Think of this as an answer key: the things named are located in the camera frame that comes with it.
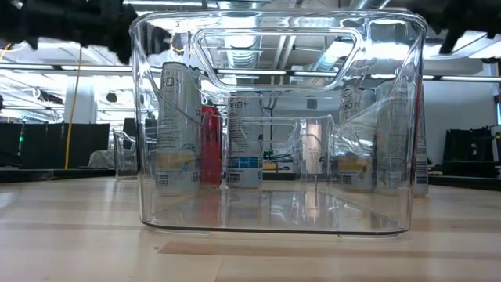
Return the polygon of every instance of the table surface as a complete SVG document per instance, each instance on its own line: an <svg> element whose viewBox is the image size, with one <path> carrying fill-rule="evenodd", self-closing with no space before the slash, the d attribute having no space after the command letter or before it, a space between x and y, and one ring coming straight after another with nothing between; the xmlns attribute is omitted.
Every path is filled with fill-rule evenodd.
<svg viewBox="0 0 501 282"><path fill-rule="evenodd" d="M501 193L432 186L389 239L159 233L135 181L0 185L0 281L501 281Z"/></svg>

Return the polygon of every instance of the wall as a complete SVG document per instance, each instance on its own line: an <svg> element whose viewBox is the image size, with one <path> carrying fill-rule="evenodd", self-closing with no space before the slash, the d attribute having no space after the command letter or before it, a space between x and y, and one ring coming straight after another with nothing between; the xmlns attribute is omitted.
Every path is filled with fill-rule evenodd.
<svg viewBox="0 0 501 282"><path fill-rule="evenodd" d="M479 76L491 76L484 65ZM424 82L427 154L434 165L441 164L445 132L448 129L481 128L496 123L491 83Z"/></svg>

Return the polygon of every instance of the red bottle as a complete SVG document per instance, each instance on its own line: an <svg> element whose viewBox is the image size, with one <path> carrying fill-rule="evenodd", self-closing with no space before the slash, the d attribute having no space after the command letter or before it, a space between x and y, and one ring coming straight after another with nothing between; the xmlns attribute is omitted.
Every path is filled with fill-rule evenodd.
<svg viewBox="0 0 501 282"><path fill-rule="evenodd" d="M202 106L200 182L219 188L222 177L222 119L217 107Z"/></svg>

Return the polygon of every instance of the cable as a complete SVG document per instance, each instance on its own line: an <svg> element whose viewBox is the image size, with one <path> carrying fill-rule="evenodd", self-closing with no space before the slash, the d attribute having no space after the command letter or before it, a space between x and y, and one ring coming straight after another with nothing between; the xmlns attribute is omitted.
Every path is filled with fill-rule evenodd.
<svg viewBox="0 0 501 282"><path fill-rule="evenodd" d="M73 114L75 112L75 105L77 104L78 82L80 81L80 67L81 67L81 45L80 45L80 52L78 54L77 80L75 82L75 90L73 92L73 104L71 105L70 124L68 125L68 136L66 137L66 159L64 161L64 169L68 169L68 165L70 164L71 129L73 129Z"/></svg>

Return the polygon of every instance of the fluorescent light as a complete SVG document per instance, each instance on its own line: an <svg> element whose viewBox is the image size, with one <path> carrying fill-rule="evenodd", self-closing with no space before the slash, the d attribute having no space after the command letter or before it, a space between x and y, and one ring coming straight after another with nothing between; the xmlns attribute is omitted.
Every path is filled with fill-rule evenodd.
<svg viewBox="0 0 501 282"><path fill-rule="evenodd" d="M308 76L308 77L334 78L334 77L336 77L337 73L330 72L330 71L295 71L294 75Z"/></svg>
<svg viewBox="0 0 501 282"><path fill-rule="evenodd" d="M371 78L374 79L393 79L396 78L396 75L394 74L371 74Z"/></svg>
<svg viewBox="0 0 501 282"><path fill-rule="evenodd" d="M78 66L61 66L65 71L78 70ZM122 66L81 66L80 71L132 71L131 67Z"/></svg>
<svg viewBox="0 0 501 282"><path fill-rule="evenodd" d="M259 53L262 54L261 49L231 49L231 48L218 48L219 53L221 52L248 52L248 53Z"/></svg>
<svg viewBox="0 0 501 282"><path fill-rule="evenodd" d="M202 2L184 2L184 1L151 1L151 0L124 0L124 4L129 5L174 5L174 6L194 6L201 7ZM215 3L208 3L207 7L218 8Z"/></svg>
<svg viewBox="0 0 501 282"><path fill-rule="evenodd" d="M459 75L444 75L444 76L434 76L434 75L423 75L423 80L434 81L462 81L462 82L491 82L500 83L501 77L481 77L481 76L459 76Z"/></svg>
<svg viewBox="0 0 501 282"><path fill-rule="evenodd" d="M26 63L0 63L0 69L7 70L53 70L52 66Z"/></svg>
<svg viewBox="0 0 501 282"><path fill-rule="evenodd" d="M501 42L492 44L470 56L470 58L472 59L484 59L492 57L501 57Z"/></svg>
<svg viewBox="0 0 501 282"><path fill-rule="evenodd" d="M285 75L284 70L237 70L237 69L218 69L218 74L270 74Z"/></svg>
<svg viewBox="0 0 501 282"><path fill-rule="evenodd" d="M498 77L447 76L447 75L444 75L440 79L444 80L444 81L501 82L501 78L498 78Z"/></svg>

